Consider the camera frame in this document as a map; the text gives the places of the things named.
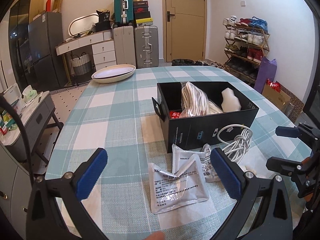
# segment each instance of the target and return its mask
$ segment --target woven basket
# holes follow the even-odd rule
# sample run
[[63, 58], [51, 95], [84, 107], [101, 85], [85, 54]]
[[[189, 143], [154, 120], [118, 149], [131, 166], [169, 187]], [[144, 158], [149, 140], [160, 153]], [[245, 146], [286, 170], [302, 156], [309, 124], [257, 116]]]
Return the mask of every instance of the woven basket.
[[73, 67], [73, 70], [77, 76], [86, 74], [92, 70], [92, 64], [89, 55], [82, 54], [81, 57], [73, 58], [71, 60], [71, 66]]

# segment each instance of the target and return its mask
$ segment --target blue sneaker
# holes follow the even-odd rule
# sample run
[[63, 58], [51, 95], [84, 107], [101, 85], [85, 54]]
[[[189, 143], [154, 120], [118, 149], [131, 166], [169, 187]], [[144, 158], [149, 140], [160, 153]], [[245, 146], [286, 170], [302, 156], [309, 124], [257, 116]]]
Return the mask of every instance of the blue sneaker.
[[249, 27], [260, 28], [268, 33], [268, 23], [265, 20], [259, 19], [255, 16], [252, 17], [252, 22], [248, 24]]

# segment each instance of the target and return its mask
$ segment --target metal screw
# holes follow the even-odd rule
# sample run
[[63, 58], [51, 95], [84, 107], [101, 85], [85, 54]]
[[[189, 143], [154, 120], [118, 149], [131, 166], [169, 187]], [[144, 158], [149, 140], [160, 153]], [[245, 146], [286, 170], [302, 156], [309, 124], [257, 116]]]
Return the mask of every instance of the metal screw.
[[277, 176], [276, 176], [276, 181], [279, 181], [279, 182], [282, 181], [282, 177], [279, 176], [279, 175], [277, 175]]
[[43, 177], [42, 177], [42, 176], [38, 176], [38, 177], [36, 178], [36, 182], [37, 182], [37, 183], [41, 182], [42, 180], [43, 180]]
[[246, 176], [247, 178], [251, 179], [251, 178], [253, 178], [253, 173], [250, 172], [250, 171], [248, 171], [248, 172], [245, 173], [245, 176]]
[[65, 177], [66, 179], [71, 179], [72, 176], [73, 176], [73, 173], [70, 172], [70, 171], [68, 171], [68, 172], [66, 172], [66, 173], [64, 174], [64, 177]]

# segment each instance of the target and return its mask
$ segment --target plaid tablecloth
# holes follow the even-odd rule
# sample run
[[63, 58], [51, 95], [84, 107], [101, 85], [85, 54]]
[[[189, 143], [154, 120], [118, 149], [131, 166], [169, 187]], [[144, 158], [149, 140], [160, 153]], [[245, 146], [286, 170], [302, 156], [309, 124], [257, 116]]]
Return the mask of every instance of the plaid tablecloth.
[[[144, 239], [157, 230], [163, 230], [166, 239], [210, 239], [235, 204], [221, 182], [212, 182], [207, 183], [211, 213], [205, 218], [170, 228], [166, 213], [150, 212], [147, 163], [172, 169], [172, 155], [166, 153], [151, 97], [157, 97], [157, 83], [180, 81], [230, 82], [260, 108], [251, 126], [251, 149], [245, 156], [258, 174], [273, 177], [274, 173], [265, 167], [271, 156], [301, 161], [310, 155], [310, 149], [299, 139], [275, 135], [278, 125], [293, 126], [283, 113], [224, 70], [211, 66], [158, 67], [137, 69], [133, 76], [117, 83], [91, 81], [63, 127], [45, 177], [60, 178], [67, 171], [75, 171], [97, 147], [105, 148], [108, 164], [83, 204], [109, 239]], [[300, 216], [304, 200], [297, 198], [297, 189], [288, 177], [284, 181], [293, 215]], [[74, 232], [61, 201], [59, 205]]]

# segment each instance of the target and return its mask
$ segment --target wooden door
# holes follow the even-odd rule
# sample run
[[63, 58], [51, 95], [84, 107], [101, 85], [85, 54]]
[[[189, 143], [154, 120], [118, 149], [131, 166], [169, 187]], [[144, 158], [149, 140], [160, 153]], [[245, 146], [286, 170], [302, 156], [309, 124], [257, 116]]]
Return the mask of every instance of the wooden door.
[[166, 0], [167, 62], [203, 59], [204, 0]]

